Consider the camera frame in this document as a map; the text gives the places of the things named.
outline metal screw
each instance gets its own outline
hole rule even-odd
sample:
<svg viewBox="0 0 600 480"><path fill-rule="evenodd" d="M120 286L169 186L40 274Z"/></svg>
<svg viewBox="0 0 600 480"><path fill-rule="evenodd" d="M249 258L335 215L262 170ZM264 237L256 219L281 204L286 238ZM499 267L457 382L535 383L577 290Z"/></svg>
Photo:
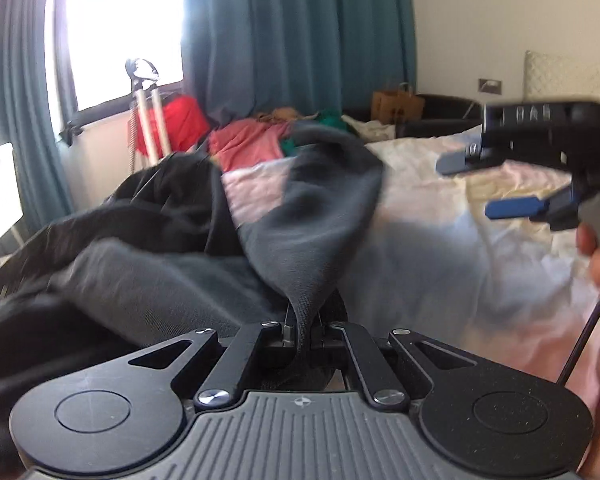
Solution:
<svg viewBox="0 0 600 480"><path fill-rule="evenodd" d="M398 390L380 390L374 393L374 401L383 406L395 406L404 400L404 393Z"/></svg>
<svg viewBox="0 0 600 480"><path fill-rule="evenodd" d="M229 392L225 390L218 390L216 388L205 390L204 392L198 394L198 400L210 408L224 406L229 400Z"/></svg>

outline red cloth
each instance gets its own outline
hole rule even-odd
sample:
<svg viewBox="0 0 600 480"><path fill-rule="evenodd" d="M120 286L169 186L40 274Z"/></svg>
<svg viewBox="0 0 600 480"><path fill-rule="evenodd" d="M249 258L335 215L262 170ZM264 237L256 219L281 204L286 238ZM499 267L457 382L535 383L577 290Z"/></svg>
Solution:
<svg viewBox="0 0 600 480"><path fill-rule="evenodd" d="M186 152L200 140L200 137L209 131L209 123L206 122L206 117L200 111L198 102L193 97L186 95L176 97L173 101L164 105L162 113L164 114L164 122L167 124L171 149L174 152ZM146 156L142 124L140 124L140 117L136 119L138 125L136 149ZM152 108L149 109L149 122L154 134L155 149L158 151L158 156L162 158L164 155L162 154L158 126L155 123L155 113Z"/></svg>
<svg viewBox="0 0 600 480"><path fill-rule="evenodd" d="M288 123L261 123L256 119L243 119L228 124L209 135L209 153L223 171L250 168L260 162L283 158L280 137L286 133Z"/></svg>

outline bright window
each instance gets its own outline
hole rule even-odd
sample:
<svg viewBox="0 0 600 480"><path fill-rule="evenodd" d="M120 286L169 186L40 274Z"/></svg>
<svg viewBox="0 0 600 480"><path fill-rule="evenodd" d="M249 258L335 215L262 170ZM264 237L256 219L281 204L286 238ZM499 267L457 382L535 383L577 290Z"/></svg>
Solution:
<svg viewBox="0 0 600 480"><path fill-rule="evenodd" d="M128 95L128 58L151 61L160 85L182 80L184 0L66 0L78 110Z"/></svg>

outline red bag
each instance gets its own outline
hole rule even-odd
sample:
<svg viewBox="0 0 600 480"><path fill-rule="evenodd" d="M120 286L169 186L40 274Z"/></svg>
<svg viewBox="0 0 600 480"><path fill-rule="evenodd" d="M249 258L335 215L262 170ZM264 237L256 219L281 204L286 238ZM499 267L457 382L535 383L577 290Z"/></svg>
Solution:
<svg viewBox="0 0 600 480"><path fill-rule="evenodd" d="M210 129L205 115L202 113L198 106L198 102L193 97L176 95L173 98L167 98L162 104L162 113L164 114L164 122L167 124L171 149L174 152L186 152ZM162 158L158 126L155 123L155 113L152 108L149 108L149 122L151 123L152 133L154 134L155 147L158 151L158 156ZM137 116L136 125L138 126L136 149L144 156L147 156L144 133L142 131L140 118Z"/></svg>

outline black cable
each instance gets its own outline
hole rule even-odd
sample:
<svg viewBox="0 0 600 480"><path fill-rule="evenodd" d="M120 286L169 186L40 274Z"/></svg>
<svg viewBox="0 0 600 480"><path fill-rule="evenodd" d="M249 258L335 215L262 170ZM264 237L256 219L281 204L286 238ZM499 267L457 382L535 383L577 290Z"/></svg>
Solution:
<svg viewBox="0 0 600 480"><path fill-rule="evenodd" d="M557 384L564 386L567 383L567 381L569 380L569 377L571 376L571 372L573 372L573 369L575 368L575 365L578 362L578 359L580 358L580 355L582 354L582 351L584 350L584 347L587 344L589 337L591 337L591 333L593 332L593 329L596 327L599 319L600 319L600 299L596 303L596 306L593 308L593 312L589 316L589 319L587 319L587 323L584 326L584 328L582 329L582 332L580 333L580 337L576 341L576 344L573 347L573 350L571 350L571 354L569 355L569 358L567 359L567 362L564 364L564 367L562 368L562 371L560 372L560 376L558 377L558 380L556 381Z"/></svg>

